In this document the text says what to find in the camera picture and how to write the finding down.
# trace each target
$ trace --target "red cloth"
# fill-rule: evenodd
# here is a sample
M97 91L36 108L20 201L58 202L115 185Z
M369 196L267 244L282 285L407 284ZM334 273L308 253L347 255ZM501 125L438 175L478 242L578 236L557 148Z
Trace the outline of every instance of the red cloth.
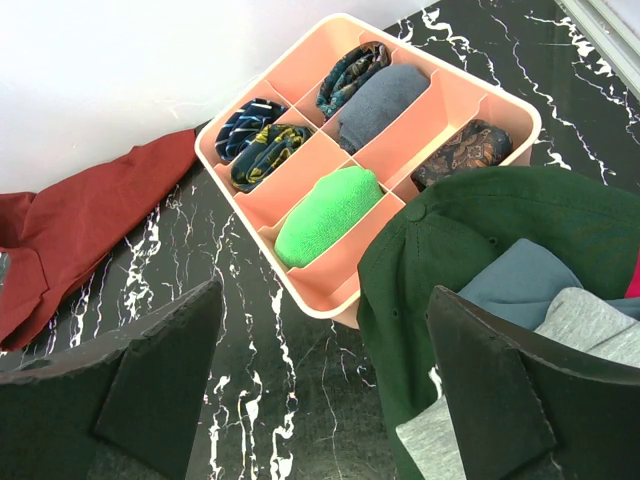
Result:
M636 270L633 272L631 278L631 285L627 289L627 293L624 298L636 298L640 297L640 252L638 252L638 263L636 263Z
M60 302L193 164L195 132L159 138L38 194L0 195L0 347L26 346Z

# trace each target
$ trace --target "drawer organizer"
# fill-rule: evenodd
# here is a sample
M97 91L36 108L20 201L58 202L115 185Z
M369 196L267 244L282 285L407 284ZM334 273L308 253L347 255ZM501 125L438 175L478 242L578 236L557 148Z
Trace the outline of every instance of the drawer organizer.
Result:
M347 52L369 41L383 42L392 64L411 64L431 80L393 123L350 156L338 140L338 111L324 123L315 106L320 84ZM260 97L288 107L275 123L307 126L312 137L250 193L230 181L232 164L215 150L225 121L247 101ZM351 16L325 18L301 38L196 139L196 153L298 306L309 316L333 318L357 328L360 296L357 265L378 232L418 195L410 175L473 119L507 131L513 152L500 165L528 165L540 133L540 115L530 104ZM351 165L372 170L382 199L329 250L304 268L287 268L274 243L288 213L316 181Z

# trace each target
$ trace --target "white backdrop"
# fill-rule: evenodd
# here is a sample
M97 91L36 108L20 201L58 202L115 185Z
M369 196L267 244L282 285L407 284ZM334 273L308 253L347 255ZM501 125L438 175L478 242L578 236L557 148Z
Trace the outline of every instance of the white backdrop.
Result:
M213 117L322 17L428 0L0 0L0 193Z

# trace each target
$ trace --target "marble surface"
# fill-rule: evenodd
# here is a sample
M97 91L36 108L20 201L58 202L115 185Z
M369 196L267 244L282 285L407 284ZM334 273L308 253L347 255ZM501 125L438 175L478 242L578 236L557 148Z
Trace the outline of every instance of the marble surface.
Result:
M552 0L442 0L388 31L532 103L544 127L533 164L640 193L640 105ZM0 285L7 267L0 256ZM0 370L135 321L211 276L225 313L187 478L394 478L358 332L300 312L199 165L29 348L0 353Z

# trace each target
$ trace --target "storage box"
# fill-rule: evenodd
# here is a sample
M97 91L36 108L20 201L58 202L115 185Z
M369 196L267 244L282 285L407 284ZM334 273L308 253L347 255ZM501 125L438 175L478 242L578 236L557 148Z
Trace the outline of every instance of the storage box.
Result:
M392 124L353 156L338 144L338 111L323 124L315 106L325 76L358 45L378 40L392 64L411 64L431 80ZM275 123L307 126L313 136L250 193L230 181L232 164L215 150L226 120L261 97L289 110ZM540 133L540 115L528 103L348 15L325 18L200 132L196 153L298 306L309 316L333 318L357 328L360 283L356 267L367 246L407 202L418 195L411 173L469 121L479 118L506 130L513 153L501 165L528 165ZM382 199L329 250L304 268L287 268L274 243L287 215L316 181L338 168L372 170Z

